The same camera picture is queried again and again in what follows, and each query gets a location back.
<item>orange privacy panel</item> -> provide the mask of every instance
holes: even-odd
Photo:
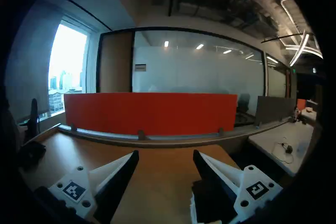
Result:
[[[297,108],[298,110],[302,110],[306,107],[306,100],[297,99]]]
[[[234,128],[237,95],[95,93],[64,95],[66,123],[116,134],[189,135]]]

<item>cable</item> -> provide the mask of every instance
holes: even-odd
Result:
[[[274,149],[275,149],[276,144],[281,144],[282,147],[283,147],[285,150],[286,150],[286,148],[284,147],[284,144],[287,144],[287,145],[288,145],[288,143],[286,143],[286,142],[275,142],[271,154],[272,154],[276,159],[278,159],[278,160],[281,161],[281,162],[285,162],[286,164],[293,163],[293,162],[294,162],[294,156],[293,156],[292,154],[290,154],[291,157],[292,157],[292,161],[291,161],[290,163],[287,162],[286,160],[281,160],[280,158],[278,158],[276,155],[273,154],[273,151],[274,151]]]

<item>sky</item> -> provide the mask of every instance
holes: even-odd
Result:
[[[56,76],[57,88],[60,85],[60,74],[64,70],[72,74],[73,87],[79,87],[79,74],[83,68],[83,57],[87,36],[67,26],[58,26],[52,45],[49,63],[50,79]]]

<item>black chair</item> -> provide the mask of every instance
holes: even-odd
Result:
[[[20,126],[27,126],[24,143],[37,136],[37,120],[39,119],[37,100],[34,98],[31,101],[31,110],[29,120]]]
[[[249,94],[241,94],[238,100],[238,106],[236,110],[236,117],[241,121],[241,118],[247,121],[247,118],[243,115],[249,110]]]

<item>window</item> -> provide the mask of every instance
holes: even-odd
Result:
[[[133,92],[237,94],[238,106],[252,116],[258,96],[264,94],[262,53],[219,37],[183,31],[135,32],[133,64]],[[146,65],[145,71],[135,69],[141,64]]]
[[[64,94],[83,93],[85,81],[83,62],[86,60],[88,33],[62,21],[52,45],[48,96],[51,115],[64,111]]]
[[[286,97],[286,71],[288,68],[280,61],[266,54],[268,67],[268,96]]]

